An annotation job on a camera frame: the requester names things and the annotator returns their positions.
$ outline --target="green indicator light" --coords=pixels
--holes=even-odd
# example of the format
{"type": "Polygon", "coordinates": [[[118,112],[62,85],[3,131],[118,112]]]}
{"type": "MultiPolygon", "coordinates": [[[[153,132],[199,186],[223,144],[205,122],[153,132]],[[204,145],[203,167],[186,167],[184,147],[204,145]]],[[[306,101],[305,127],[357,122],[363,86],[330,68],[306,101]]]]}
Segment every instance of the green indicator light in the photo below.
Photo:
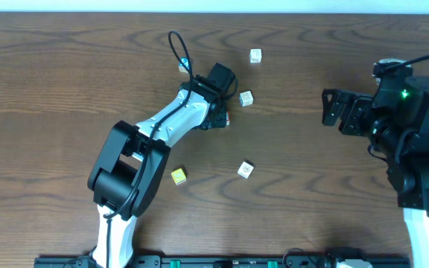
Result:
{"type": "Polygon", "coordinates": [[[403,99],[405,99],[405,98],[407,98],[408,97],[408,95],[409,95],[410,93],[408,93],[408,91],[406,90],[406,89],[403,89],[403,91],[401,92],[401,97],[403,98],[403,99]]]}

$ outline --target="white wall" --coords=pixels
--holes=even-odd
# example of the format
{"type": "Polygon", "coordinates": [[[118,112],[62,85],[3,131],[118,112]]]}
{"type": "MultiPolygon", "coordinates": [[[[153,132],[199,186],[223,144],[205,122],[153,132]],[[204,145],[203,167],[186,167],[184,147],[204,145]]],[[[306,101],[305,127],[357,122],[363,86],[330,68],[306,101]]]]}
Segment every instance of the white wall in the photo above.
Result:
{"type": "Polygon", "coordinates": [[[429,0],[0,0],[0,11],[429,14],[429,0]]]}

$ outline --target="white cube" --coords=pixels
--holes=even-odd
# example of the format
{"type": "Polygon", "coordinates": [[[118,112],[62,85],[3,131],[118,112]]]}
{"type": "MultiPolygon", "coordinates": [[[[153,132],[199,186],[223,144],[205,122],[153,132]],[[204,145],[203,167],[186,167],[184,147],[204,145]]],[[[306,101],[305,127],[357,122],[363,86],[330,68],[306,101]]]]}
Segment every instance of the white cube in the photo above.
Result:
{"type": "MultiPolygon", "coordinates": [[[[190,69],[190,63],[188,63],[188,59],[185,57],[180,58],[180,60],[182,60],[183,65],[186,66],[186,68],[190,69]]],[[[179,71],[188,73],[185,69],[185,67],[183,67],[182,63],[178,63],[178,69],[179,71]]]]}
{"type": "Polygon", "coordinates": [[[254,167],[246,162],[243,162],[243,164],[239,167],[238,174],[247,179],[254,167]]]}
{"type": "Polygon", "coordinates": [[[250,53],[251,63],[260,63],[261,62],[261,58],[262,58],[262,53],[261,53],[261,49],[260,48],[251,49],[251,53],[250,53]]]}
{"type": "Polygon", "coordinates": [[[239,102],[241,102],[241,106],[245,107],[251,105],[254,99],[252,98],[251,91],[242,92],[239,94],[239,102]]]}

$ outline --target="led light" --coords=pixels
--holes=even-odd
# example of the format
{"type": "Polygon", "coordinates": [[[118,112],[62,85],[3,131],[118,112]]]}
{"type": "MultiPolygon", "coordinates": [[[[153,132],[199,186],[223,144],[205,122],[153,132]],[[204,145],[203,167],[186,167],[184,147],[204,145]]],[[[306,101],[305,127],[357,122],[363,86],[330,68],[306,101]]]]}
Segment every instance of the led light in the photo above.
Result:
{"type": "Polygon", "coordinates": [[[401,97],[403,98],[403,99],[405,99],[405,98],[407,98],[408,97],[408,95],[409,95],[410,93],[408,93],[408,91],[406,90],[406,89],[403,89],[403,91],[401,92],[401,97]]]}

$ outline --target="table surface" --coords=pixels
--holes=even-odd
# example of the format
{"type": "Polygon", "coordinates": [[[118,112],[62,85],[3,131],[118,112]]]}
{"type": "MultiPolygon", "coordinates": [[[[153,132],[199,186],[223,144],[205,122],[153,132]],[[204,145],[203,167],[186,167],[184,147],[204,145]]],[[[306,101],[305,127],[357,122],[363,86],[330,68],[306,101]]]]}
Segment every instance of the table surface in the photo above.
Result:
{"type": "MultiPolygon", "coordinates": [[[[386,165],[366,138],[321,124],[320,95],[373,93],[373,62],[429,54],[429,16],[0,13],[0,267],[95,246],[86,181],[109,130],[157,113],[188,79],[168,45],[172,29],[197,74],[223,63],[255,100],[233,98],[230,126],[174,146],[138,219],[137,250],[411,255],[386,165]],[[260,64],[250,64],[251,48],[262,49],[260,64]],[[237,175],[245,159],[255,164],[249,179],[237,175]],[[175,185],[180,165],[188,180],[175,185]]],[[[429,75],[429,63],[415,72],[429,75]]]]}

